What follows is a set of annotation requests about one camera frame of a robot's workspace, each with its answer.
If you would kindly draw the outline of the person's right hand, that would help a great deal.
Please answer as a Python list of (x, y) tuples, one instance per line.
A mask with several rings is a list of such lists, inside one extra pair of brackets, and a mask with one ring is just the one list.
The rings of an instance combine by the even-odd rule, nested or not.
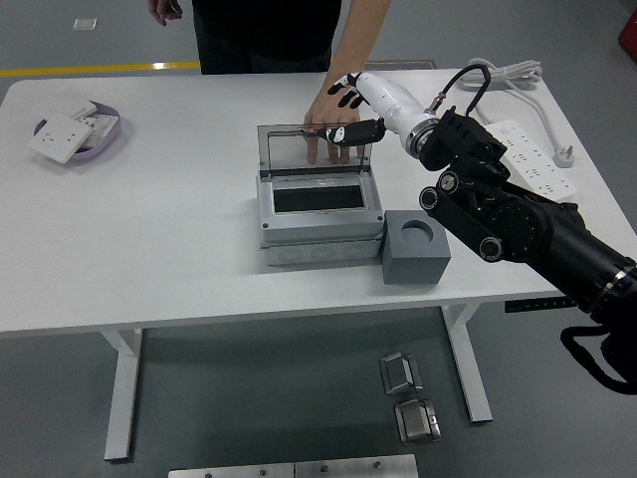
[(161, 26), (182, 18), (183, 10), (177, 0), (147, 0), (146, 4), (149, 15)]

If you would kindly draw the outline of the person's left hand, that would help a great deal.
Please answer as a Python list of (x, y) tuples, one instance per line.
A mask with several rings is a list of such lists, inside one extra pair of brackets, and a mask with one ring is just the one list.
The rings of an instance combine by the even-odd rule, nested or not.
[[(307, 111), (304, 122), (307, 125), (323, 127), (325, 124), (352, 123), (360, 121), (358, 109), (340, 108), (338, 103), (344, 93), (338, 92), (330, 95), (327, 91), (330, 85), (324, 84), (319, 90), (315, 100)], [(348, 147), (340, 147), (330, 144), (327, 148), (329, 162), (332, 164), (348, 163), (350, 153)]]

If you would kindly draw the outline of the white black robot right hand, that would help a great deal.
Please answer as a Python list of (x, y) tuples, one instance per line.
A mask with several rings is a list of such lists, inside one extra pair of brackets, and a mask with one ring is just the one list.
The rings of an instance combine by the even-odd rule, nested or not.
[(347, 74), (334, 83), (327, 93), (335, 95), (347, 89), (338, 106), (352, 108), (361, 103), (369, 106), (379, 119), (362, 120), (346, 125), (319, 129), (316, 135), (339, 146), (355, 146), (382, 140), (389, 130), (399, 135), (404, 149), (414, 157), (438, 122), (402, 86), (368, 72)]

